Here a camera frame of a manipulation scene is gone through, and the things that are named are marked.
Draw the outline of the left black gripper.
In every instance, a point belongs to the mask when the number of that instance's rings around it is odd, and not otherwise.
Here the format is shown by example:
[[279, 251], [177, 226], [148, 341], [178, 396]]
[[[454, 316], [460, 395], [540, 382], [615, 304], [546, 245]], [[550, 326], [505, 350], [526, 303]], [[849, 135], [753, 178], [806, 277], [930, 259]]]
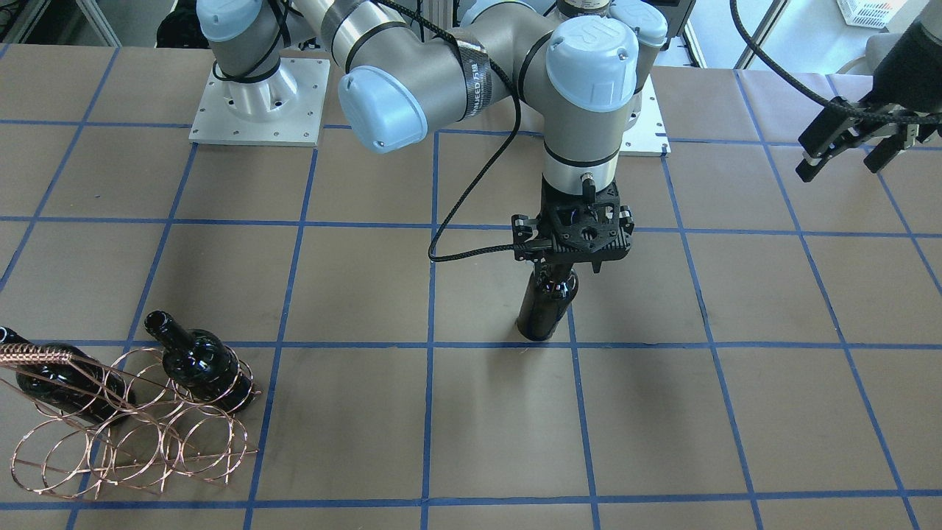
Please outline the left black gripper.
[[848, 148], [878, 138], [865, 167], [876, 174], [899, 153], [940, 132], [940, 13], [922, 11], [872, 69], [872, 87], [847, 105], [851, 117], [825, 107], [798, 136], [803, 160], [798, 178], [810, 183]]

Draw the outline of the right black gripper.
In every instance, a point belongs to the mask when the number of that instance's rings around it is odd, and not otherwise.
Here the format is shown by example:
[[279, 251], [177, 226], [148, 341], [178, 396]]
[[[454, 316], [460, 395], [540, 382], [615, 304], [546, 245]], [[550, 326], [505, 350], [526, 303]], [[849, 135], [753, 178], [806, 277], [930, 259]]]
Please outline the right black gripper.
[[632, 213], [621, 204], [615, 181], [589, 198], [563, 194], [544, 180], [539, 215], [512, 216], [512, 250], [518, 261], [592, 263], [597, 274], [604, 261], [626, 257], [633, 230]]

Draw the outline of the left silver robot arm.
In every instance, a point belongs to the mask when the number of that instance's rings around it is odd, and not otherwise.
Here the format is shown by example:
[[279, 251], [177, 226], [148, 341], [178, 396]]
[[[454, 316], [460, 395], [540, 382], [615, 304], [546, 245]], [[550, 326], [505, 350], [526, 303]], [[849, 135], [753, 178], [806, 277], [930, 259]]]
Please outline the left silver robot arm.
[[[940, 1], [930, 2], [914, 24], [893, 44], [888, 54], [874, 69], [874, 86], [861, 100], [852, 102], [842, 96], [829, 101], [801, 84], [794, 75], [775, 63], [771, 56], [757, 44], [754, 35], [747, 33], [737, 8], [737, 1], [730, 1], [734, 25], [744, 43], [770, 67], [778, 77], [790, 84], [799, 93], [821, 105], [824, 110], [815, 117], [798, 140], [805, 148], [810, 162], [801, 162], [796, 171], [804, 182], [810, 182], [828, 160], [847, 148], [858, 146], [871, 138], [882, 138], [880, 144], [865, 158], [871, 172], [881, 171], [899, 152], [908, 149], [915, 141], [925, 141], [933, 132], [940, 134]], [[636, 82], [630, 88], [640, 91], [646, 80], [653, 58], [666, 40], [666, 33], [649, 21], [663, 16], [652, 11], [653, 7], [640, 1], [612, 1], [603, 14], [609, 19], [619, 20], [630, 35], [629, 43], [640, 45], [636, 50], [638, 74], [629, 74]], [[497, 72], [487, 60], [477, 73], [486, 74], [481, 86], [469, 82], [471, 88], [467, 116], [491, 104], [492, 88], [501, 84]]]

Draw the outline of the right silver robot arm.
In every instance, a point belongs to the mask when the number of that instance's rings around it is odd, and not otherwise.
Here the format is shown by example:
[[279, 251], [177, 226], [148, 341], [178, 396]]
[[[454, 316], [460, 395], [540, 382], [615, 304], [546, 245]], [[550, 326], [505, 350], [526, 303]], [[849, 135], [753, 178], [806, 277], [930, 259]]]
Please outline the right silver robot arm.
[[541, 211], [512, 218], [515, 258], [600, 269], [631, 248], [615, 172], [640, 42], [623, 21], [478, 1], [461, 26], [423, 41], [417, 14], [390, 1], [199, 1], [196, 13], [215, 63], [192, 141], [314, 145], [333, 65], [341, 110], [374, 153], [509, 97], [544, 117]]

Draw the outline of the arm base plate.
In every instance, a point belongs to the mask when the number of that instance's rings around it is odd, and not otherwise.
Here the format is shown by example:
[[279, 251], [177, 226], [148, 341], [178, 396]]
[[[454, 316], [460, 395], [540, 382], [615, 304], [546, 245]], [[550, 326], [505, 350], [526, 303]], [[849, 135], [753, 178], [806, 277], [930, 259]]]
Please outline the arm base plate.
[[283, 58], [255, 83], [210, 74], [191, 125], [195, 144], [315, 148], [330, 64], [322, 58]]
[[619, 155], [666, 157], [672, 148], [657, 100], [653, 75], [649, 75], [645, 87], [633, 101], [639, 108], [629, 115], [631, 127], [623, 131]]

